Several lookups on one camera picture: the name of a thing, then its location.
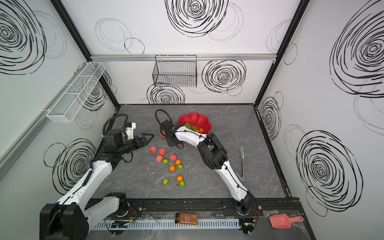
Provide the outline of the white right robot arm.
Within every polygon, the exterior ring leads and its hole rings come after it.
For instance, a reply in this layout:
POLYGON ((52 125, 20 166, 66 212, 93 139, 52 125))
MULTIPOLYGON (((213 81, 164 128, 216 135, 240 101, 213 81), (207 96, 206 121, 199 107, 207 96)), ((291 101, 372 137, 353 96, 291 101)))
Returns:
POLYGON ((204 164, 216 171, 228 187, 240 214, 246 215, 253 210, 256 199, 235 173, 227 150, 215 134, 200 134, 181 124, 174 125, 168 120, 160 123, 160 128, 161 135, 166 138, 170 147, 186 143, 197 148, 204 164))

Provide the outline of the red flower-shaped fruit bowl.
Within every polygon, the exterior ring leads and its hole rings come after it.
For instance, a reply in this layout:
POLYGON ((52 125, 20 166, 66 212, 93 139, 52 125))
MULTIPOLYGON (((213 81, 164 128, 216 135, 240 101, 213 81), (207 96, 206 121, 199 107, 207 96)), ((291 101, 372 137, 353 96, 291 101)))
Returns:
POLYGON ((203 134, 206 135, 212 130, 212 124, 210 123, 209 118, 205 115, 200 115, 199 113, 182 115, 177 123, 182 125, 189 123, 198 129, 203 129, 203 134))

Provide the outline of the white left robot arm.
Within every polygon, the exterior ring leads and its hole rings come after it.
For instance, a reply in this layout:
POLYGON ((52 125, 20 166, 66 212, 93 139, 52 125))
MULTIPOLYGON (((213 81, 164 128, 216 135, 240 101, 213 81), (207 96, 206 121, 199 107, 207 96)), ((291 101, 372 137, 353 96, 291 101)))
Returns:
POLYGON ((112 173, 125 154, 147 146, 154 134, 134 136, 134 127, 103 132, 103 145, 94 157, 92 167, 75 186, 54 204, 40 212, 41 240, 84 240, 91 228, 116 212, 127 212, 123 193, 107 194, 100 202, 87 204, 103 180, 112 173))

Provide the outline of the green fake grape bunch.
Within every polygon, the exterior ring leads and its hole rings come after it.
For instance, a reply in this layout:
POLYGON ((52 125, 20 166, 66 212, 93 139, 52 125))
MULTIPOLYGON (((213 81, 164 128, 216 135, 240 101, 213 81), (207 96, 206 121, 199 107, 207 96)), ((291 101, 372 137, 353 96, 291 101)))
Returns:
POLYGON ((197 127, 192 126, 192 125, 190 125, 189 123, 186 123, 186 124, 185 124, 185 127, 188 128, 189 130, 194 131, 194 132, 195 132, 195 131, 199 132, 199 129, 198 129, 197 127))

